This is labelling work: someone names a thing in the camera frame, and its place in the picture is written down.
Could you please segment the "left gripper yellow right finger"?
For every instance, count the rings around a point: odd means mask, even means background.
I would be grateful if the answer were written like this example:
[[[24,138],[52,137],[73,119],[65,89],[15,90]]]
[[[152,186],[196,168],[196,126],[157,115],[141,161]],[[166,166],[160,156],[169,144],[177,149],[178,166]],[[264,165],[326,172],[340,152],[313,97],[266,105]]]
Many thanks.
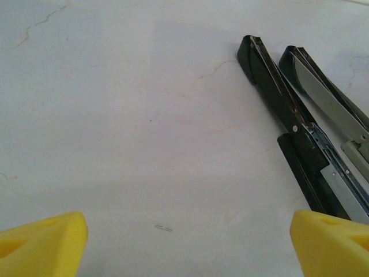
[[[304,277],[369,277],[369,225],[296,211],[289,233]]]

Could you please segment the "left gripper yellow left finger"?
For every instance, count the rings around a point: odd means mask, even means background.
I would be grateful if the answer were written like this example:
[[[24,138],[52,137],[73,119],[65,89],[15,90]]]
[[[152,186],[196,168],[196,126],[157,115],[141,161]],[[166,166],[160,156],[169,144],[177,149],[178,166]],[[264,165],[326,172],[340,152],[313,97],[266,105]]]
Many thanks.
[[[0,231],[0,277],[76,277],[87,240],[76,211]]]

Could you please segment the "grey and black stapler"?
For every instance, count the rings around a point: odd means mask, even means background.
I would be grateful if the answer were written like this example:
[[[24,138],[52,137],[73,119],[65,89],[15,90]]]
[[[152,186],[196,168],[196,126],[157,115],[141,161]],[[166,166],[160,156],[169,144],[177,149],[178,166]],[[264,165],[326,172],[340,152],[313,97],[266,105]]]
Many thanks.
[[[369,182],[369,117],[321,71],[303,47],[288,46],[279,68],[348,137],[341,149]]]

